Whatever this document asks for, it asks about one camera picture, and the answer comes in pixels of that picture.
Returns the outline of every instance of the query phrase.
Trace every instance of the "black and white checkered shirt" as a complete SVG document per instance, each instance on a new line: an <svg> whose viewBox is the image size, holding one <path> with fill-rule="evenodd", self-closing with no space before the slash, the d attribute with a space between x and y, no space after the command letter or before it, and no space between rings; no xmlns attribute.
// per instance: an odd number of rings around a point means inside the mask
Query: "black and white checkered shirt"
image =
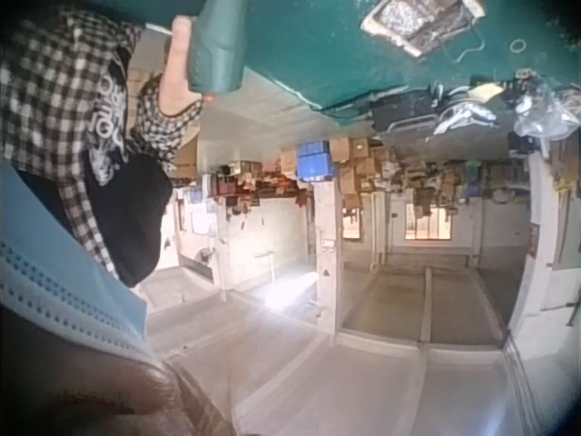
<svg viewBox="0 0 581 436"><path fill-rule="evenodd" d="M0 132L2 155L17 170L55 182L74 236L110 273L115 268L94 218L84 183L86 150L97 87L115 50L132 53L139 25L115 22L72 7L50 7L42 22L23 21L2 49ZM129 153L149 154L166 168L202 100L183 114L159 112L160 78L145 85Z"/></svg>

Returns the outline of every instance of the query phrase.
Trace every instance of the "blue face mask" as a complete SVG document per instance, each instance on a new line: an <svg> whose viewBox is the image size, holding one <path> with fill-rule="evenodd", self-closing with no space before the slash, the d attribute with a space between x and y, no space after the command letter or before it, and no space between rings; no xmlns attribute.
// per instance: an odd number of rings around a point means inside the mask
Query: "blue face mask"
<svg viewBox="0 0 581 436"><path fill-rule="evenodd" d="M0 160L0 303L67 341L159 367L146 305L55 220Z"/></svg>

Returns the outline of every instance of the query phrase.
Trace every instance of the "blue crate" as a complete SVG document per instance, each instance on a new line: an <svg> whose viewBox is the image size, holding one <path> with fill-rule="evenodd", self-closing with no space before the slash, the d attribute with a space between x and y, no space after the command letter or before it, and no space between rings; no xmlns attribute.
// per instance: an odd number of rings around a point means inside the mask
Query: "blue crate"
<svg viewBox="0 0 581 436"><path fill-rule="evenodd" d="M328 141L313 141L299 145L297 149L297 156L312 156L314 154L329 153Z"/></svg>
<svg viewBox="0 0 581 436"><path fill-rule="evenodd" d="M324 182L335 176L335 166L328 153L301 156L298 160L297 174L303 182Z"/></svg>

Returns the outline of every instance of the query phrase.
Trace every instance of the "plastic bag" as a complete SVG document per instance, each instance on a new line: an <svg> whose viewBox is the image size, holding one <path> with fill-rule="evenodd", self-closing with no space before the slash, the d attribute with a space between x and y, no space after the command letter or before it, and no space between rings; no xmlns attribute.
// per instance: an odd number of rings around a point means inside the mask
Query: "plastic bag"
<svg viewBox="0 0 581 436"><path fill-rule="evenodd" d="M568 89L556 94L544 80L529 84L518 99L515 132L558 141L567 138L581 124L576 108L581 107L581 93Z"/></svg>

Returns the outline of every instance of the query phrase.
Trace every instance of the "fluorescent light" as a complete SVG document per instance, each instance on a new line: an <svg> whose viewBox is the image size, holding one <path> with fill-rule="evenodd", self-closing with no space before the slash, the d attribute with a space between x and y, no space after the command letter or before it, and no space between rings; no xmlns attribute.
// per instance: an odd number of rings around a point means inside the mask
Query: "fluorescent light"
<svg viewBox="0 0 581 436"><path fill-rule="evenodd" d="M297 279L282 280L272 284L266 296L266 306L281 311L290 306L302 293L307 291L319 278L316 272L307 272Z"/></svg>

